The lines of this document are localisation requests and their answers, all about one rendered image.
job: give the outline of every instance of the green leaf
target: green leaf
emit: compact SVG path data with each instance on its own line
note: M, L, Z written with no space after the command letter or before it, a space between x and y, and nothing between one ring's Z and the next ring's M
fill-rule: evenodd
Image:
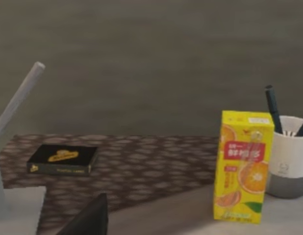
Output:
M255 213L261 213L261 208L263 206L262 203L259 202L245 202L246 206L248 206L253 212Z

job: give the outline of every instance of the gray backdrop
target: gray backdrop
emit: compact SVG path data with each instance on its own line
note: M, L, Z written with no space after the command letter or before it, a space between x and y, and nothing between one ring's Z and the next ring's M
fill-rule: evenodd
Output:
M218 134L221 110L303 117L303 0L0 0L0 113L16 133Z

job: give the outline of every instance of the cup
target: cup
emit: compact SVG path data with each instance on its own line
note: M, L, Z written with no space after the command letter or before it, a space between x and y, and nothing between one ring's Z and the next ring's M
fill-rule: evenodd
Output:
M297 133L303 119L280 116L285 132ZM292 199L303 196L303 137L274 133L266 192Z

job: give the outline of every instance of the gray cup bottom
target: gray cup bottom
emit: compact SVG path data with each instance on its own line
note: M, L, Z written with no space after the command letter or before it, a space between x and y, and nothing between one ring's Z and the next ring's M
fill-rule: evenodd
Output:
M293 199L303 196L303 177L284 178L270 174L270 181L266 193L284 199Z

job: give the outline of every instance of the yellow juice box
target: yellow juice box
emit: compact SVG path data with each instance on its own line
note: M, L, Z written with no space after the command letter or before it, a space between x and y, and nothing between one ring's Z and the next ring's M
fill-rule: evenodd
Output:
M273 137L269 113L222 112L215 219L260 223Z

